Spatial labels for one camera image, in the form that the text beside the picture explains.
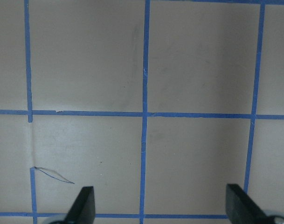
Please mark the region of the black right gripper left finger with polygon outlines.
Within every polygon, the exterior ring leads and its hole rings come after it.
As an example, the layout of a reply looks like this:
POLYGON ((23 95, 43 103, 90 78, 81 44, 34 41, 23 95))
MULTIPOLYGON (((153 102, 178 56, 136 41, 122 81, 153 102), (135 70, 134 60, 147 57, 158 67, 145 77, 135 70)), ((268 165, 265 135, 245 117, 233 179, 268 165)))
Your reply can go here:
POLYGON ((64 224, 92 224, 96 216, 95 196, 93 186, 82 187, 72 204, 64 224))

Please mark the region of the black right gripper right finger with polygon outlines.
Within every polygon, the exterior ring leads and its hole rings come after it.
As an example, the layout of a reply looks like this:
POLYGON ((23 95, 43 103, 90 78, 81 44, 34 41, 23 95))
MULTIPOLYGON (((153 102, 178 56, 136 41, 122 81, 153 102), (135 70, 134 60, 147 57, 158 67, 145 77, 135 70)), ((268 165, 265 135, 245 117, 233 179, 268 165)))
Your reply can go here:
POLYGON ((238 184, 226 185, 226 214, 232 224, 266 224, 267 216, 238 184))

